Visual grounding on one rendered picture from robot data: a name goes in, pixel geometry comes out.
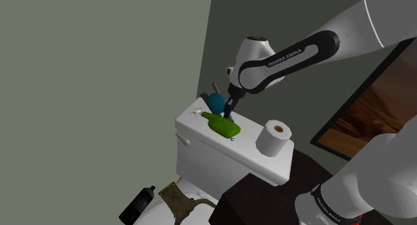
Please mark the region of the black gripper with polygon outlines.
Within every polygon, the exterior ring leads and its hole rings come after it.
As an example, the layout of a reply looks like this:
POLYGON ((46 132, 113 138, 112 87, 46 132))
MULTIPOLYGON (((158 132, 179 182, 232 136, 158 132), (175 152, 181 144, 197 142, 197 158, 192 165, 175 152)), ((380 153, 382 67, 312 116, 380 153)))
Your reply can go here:
POLYGON ((238 86, 235 86, 234 84, 230 83, 228 87, 228 93, 229 93, 229 99, 225 103, 224 111, 223 111, 223 117, 225 119, 229 119, 229 116, 232 111, 235 110, 239 100, 246 95, 246 91, 238 86))

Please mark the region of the teal round ball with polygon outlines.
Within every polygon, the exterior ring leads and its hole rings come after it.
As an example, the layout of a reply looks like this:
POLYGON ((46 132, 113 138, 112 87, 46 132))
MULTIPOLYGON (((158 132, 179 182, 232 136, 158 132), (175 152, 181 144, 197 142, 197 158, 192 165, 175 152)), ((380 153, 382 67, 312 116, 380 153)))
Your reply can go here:
POLYGON ((225 99, 219 93, 212 93, 207 97, 206 103, 214 114, 220 114, 225 108, 225 99))

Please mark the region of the green glass bottle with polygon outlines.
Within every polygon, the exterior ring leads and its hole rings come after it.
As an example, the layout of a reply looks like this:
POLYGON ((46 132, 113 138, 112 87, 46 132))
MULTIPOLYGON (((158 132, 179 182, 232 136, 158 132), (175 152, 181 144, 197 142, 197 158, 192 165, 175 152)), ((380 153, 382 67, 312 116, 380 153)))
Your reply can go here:
POLYGON ((207 119, 209 128, 220 136, 231 139, 241 132, 241 128, 234 122, 224 117, 206 111, 201 116, 207 119))

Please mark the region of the white toilet paper roll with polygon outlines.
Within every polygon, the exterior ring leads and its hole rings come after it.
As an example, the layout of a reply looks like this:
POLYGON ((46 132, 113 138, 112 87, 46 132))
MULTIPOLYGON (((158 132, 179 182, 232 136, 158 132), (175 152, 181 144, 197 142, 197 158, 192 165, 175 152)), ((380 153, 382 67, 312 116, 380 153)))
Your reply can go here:
POLYGON ((264 156, 275 157, 291 136, 291 129, 286 124, 269 120, 255 141, 256 148, 264 156))

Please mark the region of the dark robot stand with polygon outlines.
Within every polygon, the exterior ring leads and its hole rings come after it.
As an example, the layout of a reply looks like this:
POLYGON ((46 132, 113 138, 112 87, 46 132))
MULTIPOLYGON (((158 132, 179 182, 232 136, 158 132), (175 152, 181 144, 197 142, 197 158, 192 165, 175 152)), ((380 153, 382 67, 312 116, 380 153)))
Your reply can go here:
POLYGON ((330 174, 308 155, 293 151, 289 180, 272 186, 247 174, 219 200, 210 225, 299 225, 295 199, 330 179, 330 174))

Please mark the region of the tan rusty tool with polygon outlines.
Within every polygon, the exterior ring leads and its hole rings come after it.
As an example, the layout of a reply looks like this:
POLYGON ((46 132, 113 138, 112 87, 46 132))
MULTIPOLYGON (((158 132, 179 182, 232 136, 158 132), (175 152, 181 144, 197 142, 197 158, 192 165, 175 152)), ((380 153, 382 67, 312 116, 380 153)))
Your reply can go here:
POLYGON ((212 208, 216 207, 209 199, 194 199, 187 197, 175 182, 171 182, 159 191, 158 194, 170 208, 170 211, 174 216, 174 225, 180 225, 199 204, 207 204, 212 208))

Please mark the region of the black spray bottle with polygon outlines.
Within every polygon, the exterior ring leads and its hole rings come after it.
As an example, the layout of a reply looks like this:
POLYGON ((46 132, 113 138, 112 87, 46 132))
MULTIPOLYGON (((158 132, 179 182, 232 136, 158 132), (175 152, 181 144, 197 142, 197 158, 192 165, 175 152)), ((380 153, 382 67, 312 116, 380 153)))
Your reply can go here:
POLYGON ((155 186, 143 188, 118 216, 124 225, 133 225, 154 198, 155 186))

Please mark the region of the black framed wall picture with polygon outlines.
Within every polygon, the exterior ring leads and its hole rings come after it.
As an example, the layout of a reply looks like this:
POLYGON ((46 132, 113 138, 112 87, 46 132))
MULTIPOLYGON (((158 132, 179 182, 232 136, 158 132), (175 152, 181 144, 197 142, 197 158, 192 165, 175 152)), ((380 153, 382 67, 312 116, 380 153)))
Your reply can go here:
POLYGON ((417 37, 400 42, 310 143, 345 160, 417 115, 417 37))

